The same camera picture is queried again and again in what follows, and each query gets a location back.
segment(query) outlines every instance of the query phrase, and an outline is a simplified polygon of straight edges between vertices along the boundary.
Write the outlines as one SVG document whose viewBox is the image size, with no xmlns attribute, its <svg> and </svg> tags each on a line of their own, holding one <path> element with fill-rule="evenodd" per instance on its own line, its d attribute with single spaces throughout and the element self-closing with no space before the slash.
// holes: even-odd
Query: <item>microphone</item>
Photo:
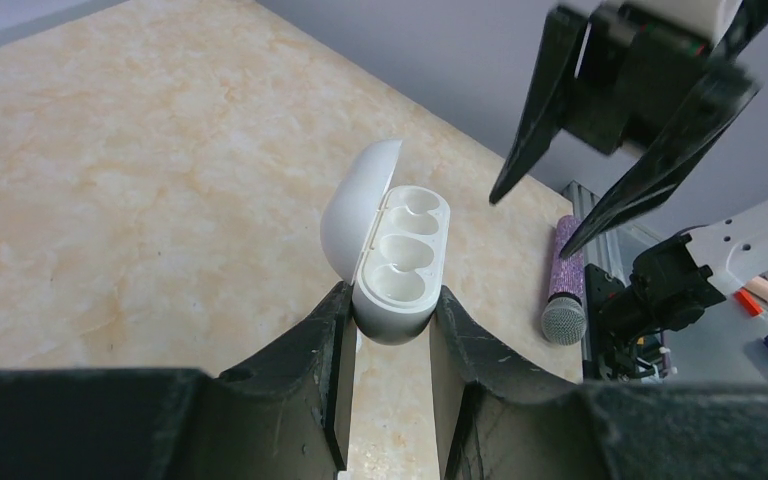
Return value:
<svg viewBox="0 0 768 480">
<path fill-rule="evenodd" d="M 543 335 L 558 345 L 574 345 L 587 330 L 584 313 L 584 253 L 579 250 L 561 258 L 561 249 L 581 221 L 572 215 L 561 217 L 555 230 L 552 276 L 549 278 L 549 303 L 543 311 Z"/>
</svg>

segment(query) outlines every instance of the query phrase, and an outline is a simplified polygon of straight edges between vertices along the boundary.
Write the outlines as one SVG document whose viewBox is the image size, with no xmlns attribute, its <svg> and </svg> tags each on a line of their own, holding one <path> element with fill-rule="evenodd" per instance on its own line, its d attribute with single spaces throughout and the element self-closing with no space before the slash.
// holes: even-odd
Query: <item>gray wall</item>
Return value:
<svg viewBox="0 0 768 480">
<path fill-rule="evenodd" d="M 0 0 L 0 46 L 125 0 Z"/>
<path fill-rule="evenodd" d="M 546 12 L 557 3 L 260 2 L 502 156 L 525 102 Z M 590 11 L 599 2 L 565 3 Z M 663 235 L 720 220 L 768 198 L 768 28 L 741 61 L 764 89 L 673 199 L 643 220 Z M 602 195 L 630 165 L 622 154 L 604 158 L 562 134 L 532 174 L 556 190 L 576 179 Z"/>
</svg>

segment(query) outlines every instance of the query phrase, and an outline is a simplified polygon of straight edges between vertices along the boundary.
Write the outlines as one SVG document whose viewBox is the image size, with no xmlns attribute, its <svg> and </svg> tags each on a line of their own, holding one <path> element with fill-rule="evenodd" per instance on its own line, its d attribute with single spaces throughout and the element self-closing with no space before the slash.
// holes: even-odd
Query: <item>earbud case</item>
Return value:
<svg viewBox="0 0 768 480">
<path fill-rule="evenodd" d="M 358 328 L 386 345 L 405 343 L 428 324 L 449 233 L 443 197 L 413 185 L 390 189 L 401 146 L 401 140 L 377 142 L 355 158 L 319 232 L 328 263 L 354 285 Z"/>
</svg>

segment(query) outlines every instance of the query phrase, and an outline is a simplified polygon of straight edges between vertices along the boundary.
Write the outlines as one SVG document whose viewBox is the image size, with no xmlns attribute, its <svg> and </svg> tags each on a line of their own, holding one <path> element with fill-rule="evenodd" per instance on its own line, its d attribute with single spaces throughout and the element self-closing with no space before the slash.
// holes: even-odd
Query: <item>marble tabletop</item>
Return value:
<svg viewBox="0 0 768 480">
<path fill-rule="evenodd" d="M 338 280 L 319 219 L 354 156 L 447 199 L 445 283 L 562 377 L 539 331 L 569 202 L 248 0 L 131 0 L 0 48 L 0 367 L 234 365 Z M 436 478 L 428 337 L 364 339 L 352 478 Z"/>
</svg>

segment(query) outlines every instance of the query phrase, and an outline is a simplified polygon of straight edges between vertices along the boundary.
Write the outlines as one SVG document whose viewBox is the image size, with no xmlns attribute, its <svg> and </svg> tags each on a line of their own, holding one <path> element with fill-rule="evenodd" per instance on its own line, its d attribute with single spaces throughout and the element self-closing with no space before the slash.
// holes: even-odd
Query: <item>open lid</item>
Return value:
<svg viewBox="0 0 768 480">
<path fill-rule="evenodd" d="M 381 199 L 390 188 L 401 148 L 401 140 L 383 140 L 366 147 L 355 158 L 322 214 L 322 251 L 331 268 L 348 283 L 354 283 L 363 247 Z"/>
</svg>

